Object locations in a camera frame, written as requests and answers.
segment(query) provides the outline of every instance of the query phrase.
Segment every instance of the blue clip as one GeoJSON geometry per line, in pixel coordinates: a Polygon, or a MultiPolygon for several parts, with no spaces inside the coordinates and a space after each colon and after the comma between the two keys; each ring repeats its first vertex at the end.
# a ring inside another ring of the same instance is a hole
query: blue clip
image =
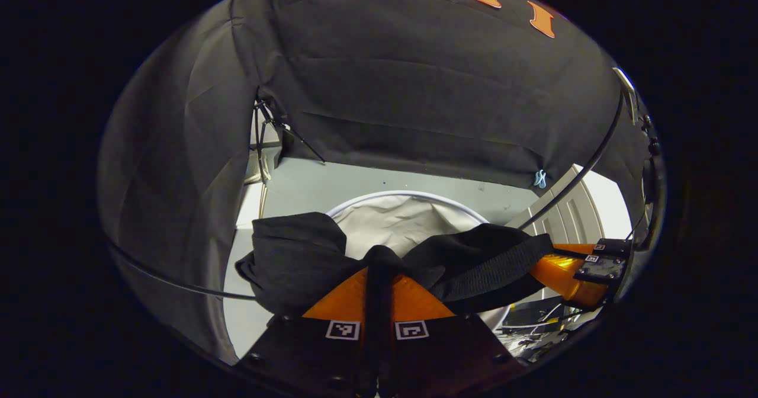
{"type": "Polygon", "coordinates": [[[534,186],[539,187],[541,190],[544,190],[544,188],[547,186],[547,183],[545,182],[545,176],[547,175],[543,169],[536,172],[536,174],[534,174],[534,186]]]}

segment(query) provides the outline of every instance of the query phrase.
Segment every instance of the gray floor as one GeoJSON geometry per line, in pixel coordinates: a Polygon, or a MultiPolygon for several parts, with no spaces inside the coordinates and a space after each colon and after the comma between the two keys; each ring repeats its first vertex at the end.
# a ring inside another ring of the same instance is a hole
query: gray floor
{"type": "Polygon", "coordinates": [[[530,190],[496,183],[282,158],[268,182],[263,215],[325,213],[349,199],[392,190],[422,191],[449,198],[500,225],[537,200],[530,190]]]}

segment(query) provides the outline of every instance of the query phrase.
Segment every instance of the clothes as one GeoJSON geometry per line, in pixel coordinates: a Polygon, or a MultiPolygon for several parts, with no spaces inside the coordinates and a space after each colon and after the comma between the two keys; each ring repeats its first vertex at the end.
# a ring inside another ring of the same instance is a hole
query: clothes
{"type": "MultiPolygon", "coordinates": [[[[250,282],[258,303],[274,314],[300,316],[367,265],[364,259],[346,257],[345,234],[322,213],[254,220],[252,241],[254,252],[235,268],[250,282]]],[[[479,305],[486,306],[476,310],[480,312],[536,291],[523,287],[539,284],[528,271],[552,250],[547,234],[531,237],[514,228],[485,223],[462,233],[425,239],[402,259],[390,249],[374,251],[381,260],[372,263],[397,266],[443,303],[456,303],[453,312],[473,312],[468,311],[466,299],[478,298],[479,305]],[[509,284],[520,284],[519,289],[528,294],[510,296],[509,284]],[[489,295],[512,300],[490,300],[489,295]]]]}

